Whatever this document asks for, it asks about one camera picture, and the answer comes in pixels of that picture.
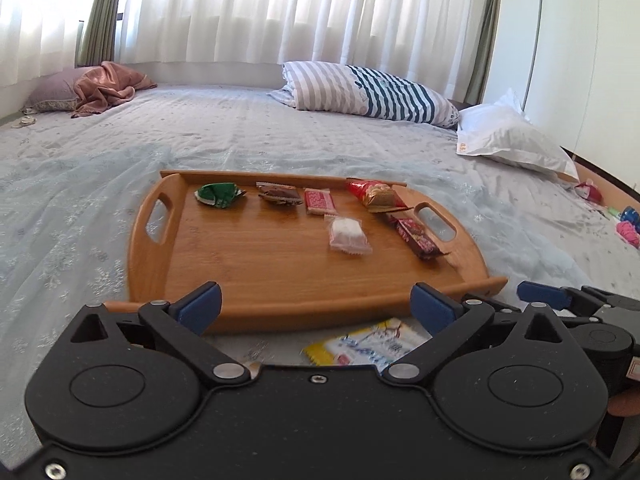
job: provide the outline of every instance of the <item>white pillow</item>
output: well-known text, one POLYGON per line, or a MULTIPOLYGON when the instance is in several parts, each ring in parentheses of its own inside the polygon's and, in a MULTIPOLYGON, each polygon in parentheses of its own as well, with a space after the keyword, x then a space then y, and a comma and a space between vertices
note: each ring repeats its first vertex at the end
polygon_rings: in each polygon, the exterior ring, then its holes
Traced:
POLYGON ((472 106, 460 112, 456 153, 484 155, 578 182, 578 172, 569 155, 529 123, 511 89, 493 105, 472 106))

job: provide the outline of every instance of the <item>white wardrobe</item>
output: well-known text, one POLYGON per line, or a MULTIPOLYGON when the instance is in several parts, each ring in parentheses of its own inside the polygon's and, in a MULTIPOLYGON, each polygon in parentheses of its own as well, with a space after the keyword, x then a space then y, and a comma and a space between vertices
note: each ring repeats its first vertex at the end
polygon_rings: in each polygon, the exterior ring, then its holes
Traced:
POLYGON ((560 145, 640 187, 640 0, 500 0, 484 102, 509 87, 560 145))

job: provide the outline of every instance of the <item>white sheer curtain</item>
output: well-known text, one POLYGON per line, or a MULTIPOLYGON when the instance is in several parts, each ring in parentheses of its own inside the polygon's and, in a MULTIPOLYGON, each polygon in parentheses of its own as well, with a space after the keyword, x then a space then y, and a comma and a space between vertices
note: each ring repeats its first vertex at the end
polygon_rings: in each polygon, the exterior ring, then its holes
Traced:
POLYGON ((124 63, 325 60, 453 94, 461 79, 468 84, 484 1, 127 0, 116 55, 124 63))
POLYGON ((88 0, 0 0, 0 87, 74 65, 88 0))

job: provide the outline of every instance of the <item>bed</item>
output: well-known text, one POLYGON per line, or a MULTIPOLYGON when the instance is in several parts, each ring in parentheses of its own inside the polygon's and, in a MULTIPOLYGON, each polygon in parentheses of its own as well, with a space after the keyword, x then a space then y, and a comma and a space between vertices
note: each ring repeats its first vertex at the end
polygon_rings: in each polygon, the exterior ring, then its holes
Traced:
MULTIPOLYGON (((300 112, 266 92, 160 86, 98 116, 50 112, 0 128, 0 458, 9 466, 37 446, 22 394, 47 349, 83 303, 127 298, 127 235, 161 169, 406 181, 465 225, 492 274, 510 278, 500 299, 516 303, 524 279, 640 298, 639 251, 557 179, 458 156, 449 130, 300 112)), ((158 209, 150 231, 161 222, 158 209)), ((241 361, 306 364, 304 346, 345 329, 210 341, 241 361)))

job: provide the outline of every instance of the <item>chocolate wafer package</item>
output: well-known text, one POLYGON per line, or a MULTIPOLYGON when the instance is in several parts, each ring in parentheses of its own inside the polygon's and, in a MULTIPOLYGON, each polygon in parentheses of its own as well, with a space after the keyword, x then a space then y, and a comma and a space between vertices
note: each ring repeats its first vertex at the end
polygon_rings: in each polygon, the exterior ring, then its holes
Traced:
POLYGON ((386 217, 418 258, 431 260, 443 255, 436 243, 425 232, 424 227, 409 215, 399 212, 388 213, 386 217))
POLYGON ((256 182, 258 196, 267 202, 279 205, 300 205, 302 199, 294 186, 284 184, 272 184, 271 182, 256 182))

